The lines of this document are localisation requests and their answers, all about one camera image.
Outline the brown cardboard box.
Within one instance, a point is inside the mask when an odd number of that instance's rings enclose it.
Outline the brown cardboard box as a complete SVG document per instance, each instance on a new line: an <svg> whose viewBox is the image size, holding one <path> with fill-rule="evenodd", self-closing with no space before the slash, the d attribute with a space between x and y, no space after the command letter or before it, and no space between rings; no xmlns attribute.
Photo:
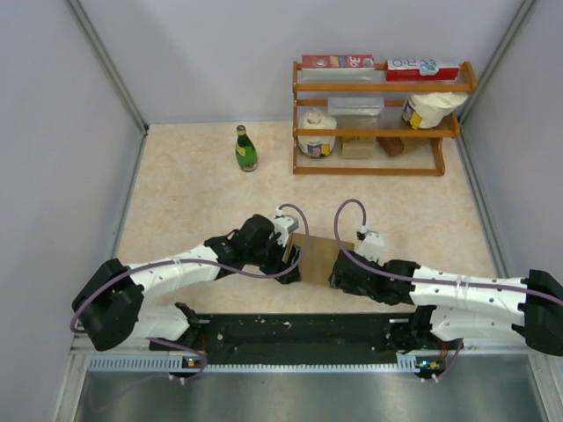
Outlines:
<svg viewBox="0 0 563 422"><path fill-rule="evenodd" d="M318 287L330 287L329 277L340 247L333 238L309 236L309 247L305 249L305 234L293 233L288 245L298 245L300 251L299 269L302 279L298 282Z"/></svg>

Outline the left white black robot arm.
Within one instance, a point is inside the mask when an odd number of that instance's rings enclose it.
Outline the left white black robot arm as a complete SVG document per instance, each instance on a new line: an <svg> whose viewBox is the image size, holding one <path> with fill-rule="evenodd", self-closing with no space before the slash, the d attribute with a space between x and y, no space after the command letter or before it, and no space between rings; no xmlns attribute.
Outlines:
<svg viewBox="0 0 563 422"><path fill-rule="evenodd" d="M215 236L193 249L146 264L104 262L74 299L74 325L81 325L100 352L133 338L161 338L180 348L199 340L197 319L185 304L157 305L156 299L195 283L220 280L247 266L281 284L300 279L300 250L289 244L299 227L291 215L253 215L240 229Z"/></svg>

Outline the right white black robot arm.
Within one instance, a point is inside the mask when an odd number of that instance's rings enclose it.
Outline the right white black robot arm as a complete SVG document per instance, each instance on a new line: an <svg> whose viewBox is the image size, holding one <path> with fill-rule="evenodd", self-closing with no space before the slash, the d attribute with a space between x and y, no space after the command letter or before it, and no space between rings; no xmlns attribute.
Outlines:
<svg viewBox="0 0 563 422"><path fill-rule="evenodd" d="M333 288L375 302L413 305L410 334L423 348L439 340L522 338L533 350L562 354L562 286L545 271L487 279L401 259L379 265L340 251L329 281Z"/></svg>

